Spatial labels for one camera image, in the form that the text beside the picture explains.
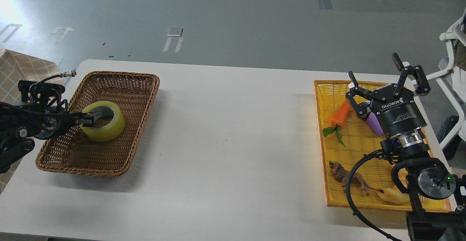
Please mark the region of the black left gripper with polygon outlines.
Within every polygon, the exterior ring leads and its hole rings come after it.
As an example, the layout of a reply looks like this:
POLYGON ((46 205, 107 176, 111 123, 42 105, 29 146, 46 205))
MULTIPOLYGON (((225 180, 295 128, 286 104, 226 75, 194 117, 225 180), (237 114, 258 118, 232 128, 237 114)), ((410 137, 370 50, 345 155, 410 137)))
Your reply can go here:
POLYGON ((96 121, 100 118, 98 112, 68 112, 39 113, 40 131, 37 139, 47 140, 64 135, 74 126, 96 128, 96 121))

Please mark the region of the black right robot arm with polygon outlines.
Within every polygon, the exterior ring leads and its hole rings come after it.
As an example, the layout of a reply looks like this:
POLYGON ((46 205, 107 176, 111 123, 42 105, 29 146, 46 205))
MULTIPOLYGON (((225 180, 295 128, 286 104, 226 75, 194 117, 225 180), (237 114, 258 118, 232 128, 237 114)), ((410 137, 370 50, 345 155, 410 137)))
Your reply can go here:
POLYGON ((423 196, 443 200, 454 195, 464 205, 465 196, 461 195, 460 187, 465 186, 465 177, 452 175, 442 161, 428 153, 430 147, 422 133, 427 123, 414 101, 415 95, 426 95, 431 90, 422 67, 403 65, 397 53, 392 59, 400 72, 398 82, 373 91, 361 88, 353 72, 348 72, 352 87, 346 94, 347 101, 360 118, 375 114, 386 137, 380 143, 382 148, 364 155, 343 180, 348 204, 364 224, 396 240, 365 218, 351 198, 351 180, 357 169, 374 158, 382 158, 393 165, 391 178, 396 188, 409 195, 412 210, 406 213, 406 222, 410 240, 464 241, 465 209, 427 212, 419 199, 423 196))

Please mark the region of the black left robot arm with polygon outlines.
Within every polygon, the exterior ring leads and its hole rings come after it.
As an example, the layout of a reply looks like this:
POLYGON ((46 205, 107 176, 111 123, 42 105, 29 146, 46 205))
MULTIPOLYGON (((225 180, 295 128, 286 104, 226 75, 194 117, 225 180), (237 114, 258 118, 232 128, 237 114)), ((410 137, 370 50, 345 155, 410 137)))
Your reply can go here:
POLYGON ((1 173, 6 173, 11 165, 34 149, 35 138, 48 140, 64 135, 79 125, 94 125, 96 118, 92 113, 69 111, 68 101, 62 99, 65 87, 50 82, 54 78, 75 75, 76 72, 72 70, 38 82, 20 80, 17 85, 20 102, 1 102, 1 173))

